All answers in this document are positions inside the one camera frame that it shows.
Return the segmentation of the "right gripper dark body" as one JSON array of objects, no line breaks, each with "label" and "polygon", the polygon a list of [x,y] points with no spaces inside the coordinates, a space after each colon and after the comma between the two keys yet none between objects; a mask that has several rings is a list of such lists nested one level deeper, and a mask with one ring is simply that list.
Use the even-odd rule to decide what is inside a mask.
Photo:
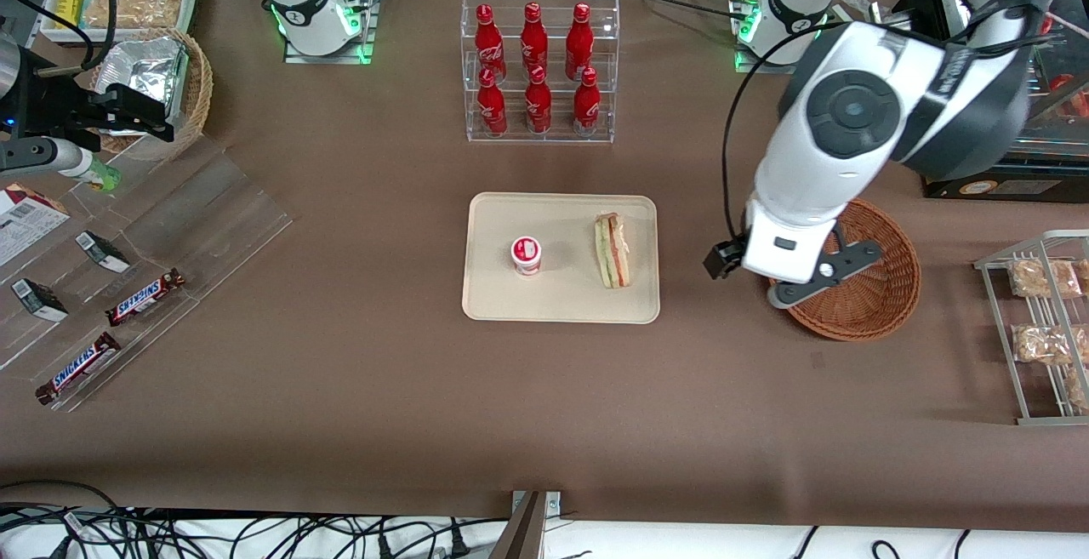
[{"label": "right gripper dark body", "polygon": [[70,76],[23,74],[1,100],[1,127],[7,134],[30,136],[90,126],[99,120],[91,99],[93,94]]}]

